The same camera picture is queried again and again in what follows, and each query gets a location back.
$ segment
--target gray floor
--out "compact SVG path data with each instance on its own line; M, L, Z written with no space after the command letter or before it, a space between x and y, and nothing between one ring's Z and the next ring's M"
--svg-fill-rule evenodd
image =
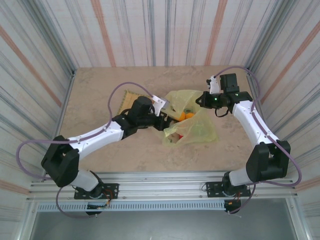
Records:
M253 199L238 213L224 211L103 212L71 219L59 212L36 217L32 240L294 240L285 199Z

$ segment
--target black mounting plate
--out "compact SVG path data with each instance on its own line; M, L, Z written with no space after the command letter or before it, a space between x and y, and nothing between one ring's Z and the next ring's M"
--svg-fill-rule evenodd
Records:
M247 189L246 185L238 186L234 195L227 195L224 192L222 181L208 181L205 185L208 198L234 197L239 192L240 197L250 197L251 195L251 191Z
M108 196L109 199L117 199L118 198L118 193L119 193L119 184L118 183L103 183L103 189L108 189L112 191L112 197L110 196L110 192L106 191L106 195ZM90 196L90 192L85 191L84 189L80 187L75 188L74 192L74 199L107 199L106 195L103 193L100 194L99 197L92 198Z

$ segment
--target table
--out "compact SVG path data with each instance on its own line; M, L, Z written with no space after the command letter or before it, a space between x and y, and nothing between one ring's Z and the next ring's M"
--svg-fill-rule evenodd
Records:
M98 128L109 119L107 101L120 83L135 82L151 93L164 97L172 90L207 91L206 79L226 66L156 66L156 67L94 67L79 68L71 90L60 133L74 137ZM250 93L245 71L236 73L241 91ZM120 88L113 96L111 109L115 115L124 90L144 94L133 85ZM141 129L122 141L100 148L79 164L94 172L167 172L167 171L227 171L245 166L251 143L239 121L232 115L215 117L208 114L216 127L218 142L188 144L181 147L162 145L153 129Z

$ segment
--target plastic bag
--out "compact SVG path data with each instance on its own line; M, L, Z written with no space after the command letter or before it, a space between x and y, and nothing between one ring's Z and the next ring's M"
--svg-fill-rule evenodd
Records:
M166 114L175 119L179 119L183 111L192 112L194 116L164 129L164 145L181 146L218 140L215 125L206 109L196 104L196 99L202 94L203 92L196 90L179 90L171 91L165 96L170 101L170 105L164 110Z

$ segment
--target ventilation grille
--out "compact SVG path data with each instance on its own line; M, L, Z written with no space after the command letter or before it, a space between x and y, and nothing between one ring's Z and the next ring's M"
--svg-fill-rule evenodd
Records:
M62 202L60 207L65 212L94 212L96 209L87 209L87 202ZM193 201L111 201L109 208L99 211L173 211L173 210L225 210L224 200L193 200ZM43 202L38 212L58 212L54 202Z

